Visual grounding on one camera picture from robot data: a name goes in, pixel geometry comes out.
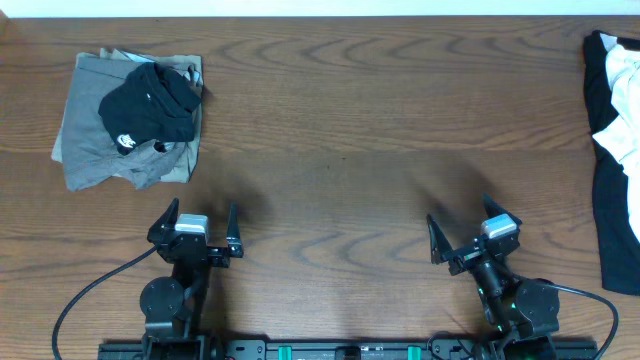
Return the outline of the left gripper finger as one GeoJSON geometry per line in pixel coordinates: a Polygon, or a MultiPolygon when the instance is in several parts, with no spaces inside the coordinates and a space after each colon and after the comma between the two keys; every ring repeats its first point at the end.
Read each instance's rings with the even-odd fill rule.
{"type": "Polygon", "coordinates": [[[178,219],[179,199],[174,198],[165,212],[154,222],[147,233],[147,241],[152,244],[160,244],[165,237],[172,233],[178,219]]]}
{"type": "Polygon", "coordinates": [[[226,241],[228,244],[230,257],[242,258],[244,256],[244,247],[241,240],[238,224],[237,205],[235,203],[232,203],[230,205],[226,241]]]}

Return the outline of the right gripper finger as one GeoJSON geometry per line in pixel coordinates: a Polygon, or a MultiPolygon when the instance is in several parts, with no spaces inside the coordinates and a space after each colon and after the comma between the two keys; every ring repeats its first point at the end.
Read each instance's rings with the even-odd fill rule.
{"type": "Polygon", "coordinates": [[[428,214],[426,220],[431,245],[431,263],[441,264],[447,262],[449,253],[453,251],[451,244],[432,215],[428,214]]]}
{"type": "Polygon", "coordinates": [[[489,219],[500,215],[508,215],[516,225],[521,225],[522,220],[513,215],[511,212],[500,206],[488,194],[482,195],[483,206],[489,219]]]}

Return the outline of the white printed t-shirt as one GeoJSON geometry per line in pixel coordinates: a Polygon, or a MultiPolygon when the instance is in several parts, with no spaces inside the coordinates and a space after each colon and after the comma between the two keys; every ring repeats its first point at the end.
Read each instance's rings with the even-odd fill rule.
{"type": "Polygon", "coordinates": [[[607,52],[605,72],[611,105],[618,116],[593,138],[623,167],[629,177],[639,176],[639,51],[618,43],[619,38],[600,36],[607,52]]]}

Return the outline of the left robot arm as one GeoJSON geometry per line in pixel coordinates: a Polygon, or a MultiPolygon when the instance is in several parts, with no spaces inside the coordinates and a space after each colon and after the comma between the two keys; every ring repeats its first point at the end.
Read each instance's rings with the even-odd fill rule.
{"type": "Polygon", "coordinates": [[[221,341],[200,333],[199,326],[213,268],[227,268],[244,255],[237,206],[229,210],[225,246],[211,246],[209,219],[181,214],[179,201],[149,228],[147,240],[168,264],[169,276],[150,281],[139,304],[145,315],[142,337],[144,360],[219,360],[225,357],[221,341]]]}

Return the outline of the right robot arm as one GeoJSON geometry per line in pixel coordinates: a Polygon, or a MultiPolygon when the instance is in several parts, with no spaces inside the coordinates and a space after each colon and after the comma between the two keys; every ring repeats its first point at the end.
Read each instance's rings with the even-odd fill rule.
{"type": "Polygon", "coordinates": [[[507,256],[519,246],[522,221],[483,196],[487,219],[480,234],[464,247],[452,247],[432,215],[426,217],[431,244],[431,262],[446,263],[451,275],[469,273],[474,278],[485,317],[499,337],[472,347],[473,359],[533,358],[532,343],[543,340],[540,350],[556,357],[550,334],[559,329],[559,295],[546,282],[527,280],[509,270],[507,256]]]}

